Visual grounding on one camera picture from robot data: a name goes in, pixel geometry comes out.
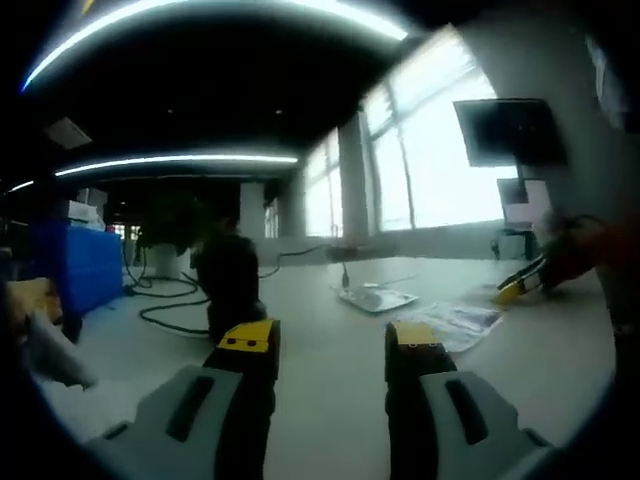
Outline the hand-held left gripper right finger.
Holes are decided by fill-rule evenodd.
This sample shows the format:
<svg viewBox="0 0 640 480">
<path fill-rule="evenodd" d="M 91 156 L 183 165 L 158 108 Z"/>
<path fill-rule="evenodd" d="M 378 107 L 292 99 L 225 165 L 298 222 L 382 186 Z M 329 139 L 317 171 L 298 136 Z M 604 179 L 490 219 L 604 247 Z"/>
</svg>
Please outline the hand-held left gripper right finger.
<svg viewBox="0 0 640 480">
<path fill-rule="evenodd" d="M 387 325 L 385 381 L 393 479 L 529 479 L 553 451 L 425 323 Z"/>
</svg>

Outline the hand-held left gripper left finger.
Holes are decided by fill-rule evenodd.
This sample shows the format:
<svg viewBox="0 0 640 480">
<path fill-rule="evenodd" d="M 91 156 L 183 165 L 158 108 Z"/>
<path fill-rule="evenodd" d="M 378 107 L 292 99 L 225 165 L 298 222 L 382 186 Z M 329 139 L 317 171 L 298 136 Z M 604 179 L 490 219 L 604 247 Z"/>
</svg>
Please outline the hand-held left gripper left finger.
<svg viewBox="0 0 640 480">
<path fill-rule="evenodd" d="M 239 324 L 87 448 L 115 479 L 261 479 L 279 358 L 279 321 Z"/>
</svg>

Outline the person's right hand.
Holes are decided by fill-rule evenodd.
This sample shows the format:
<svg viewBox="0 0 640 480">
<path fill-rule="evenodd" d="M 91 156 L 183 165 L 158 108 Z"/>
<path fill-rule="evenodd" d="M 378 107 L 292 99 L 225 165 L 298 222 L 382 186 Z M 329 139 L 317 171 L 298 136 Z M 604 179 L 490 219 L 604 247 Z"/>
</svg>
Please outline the person's right hand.
<svg viewBox="0 0 640 480">
<path fill-rule="evenodd" d="M 598 264 L 598 244 L 605 232 L 602 222 L 589 218 L 565 223 L 543 249 L 542 290 L 549 292 L 592 270 Z"/>
</svg>

